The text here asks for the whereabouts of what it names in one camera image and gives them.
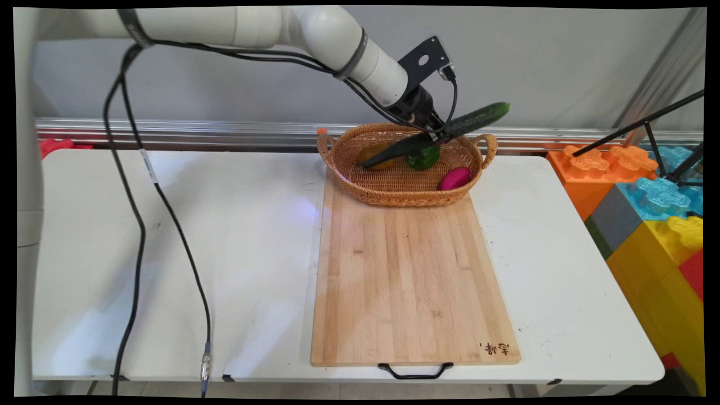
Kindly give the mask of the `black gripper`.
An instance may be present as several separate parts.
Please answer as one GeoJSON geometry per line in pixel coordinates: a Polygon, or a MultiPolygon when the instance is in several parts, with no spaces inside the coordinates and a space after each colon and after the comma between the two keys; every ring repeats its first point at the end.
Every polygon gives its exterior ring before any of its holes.
{"type": "Polygon", "coordinates": [[[414,142],[440,142],[452,140],[447,123],[434,109],[434,100],[422,85],[403,95],[398,102],[388,107],[390,122],[415,128],[417,133],[409,137],[414,142]]]}

